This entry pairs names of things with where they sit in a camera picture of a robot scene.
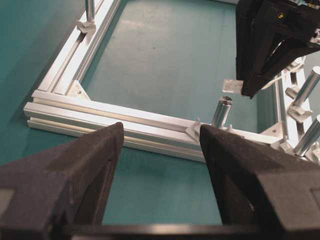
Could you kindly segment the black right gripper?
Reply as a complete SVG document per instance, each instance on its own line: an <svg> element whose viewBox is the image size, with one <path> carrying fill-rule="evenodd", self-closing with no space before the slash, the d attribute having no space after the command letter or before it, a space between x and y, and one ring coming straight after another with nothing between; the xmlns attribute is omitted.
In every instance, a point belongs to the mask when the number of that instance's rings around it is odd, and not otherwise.
<svg viewBox="0 0 320 240"><path fill-rule="evenodd" d="M240 0L235 15L243 96L253 98L296 58L320 50L318 0Z"/></svg>

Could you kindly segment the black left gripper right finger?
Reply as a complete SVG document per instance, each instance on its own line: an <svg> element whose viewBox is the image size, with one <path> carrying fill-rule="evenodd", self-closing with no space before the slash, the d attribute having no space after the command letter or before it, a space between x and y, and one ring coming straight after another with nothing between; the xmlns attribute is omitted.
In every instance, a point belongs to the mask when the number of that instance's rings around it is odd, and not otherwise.
<svg viewBox="0 0 320 240"><path fill-rule="evenodd" d="M200 146L225 225L246 225L256 240L319 239L317 164L206 124Z"/></svg>

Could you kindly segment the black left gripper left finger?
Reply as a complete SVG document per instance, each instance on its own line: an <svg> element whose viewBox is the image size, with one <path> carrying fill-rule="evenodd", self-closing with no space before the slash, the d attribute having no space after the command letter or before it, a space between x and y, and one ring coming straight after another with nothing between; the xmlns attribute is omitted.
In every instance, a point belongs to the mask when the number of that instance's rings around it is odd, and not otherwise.
<svg viewBox="0 0 320 240"><path fill-rule="evenodd" d="M124 143L117 122L0 167L0 237L66 240L66 225L100 225Z"/></svg>

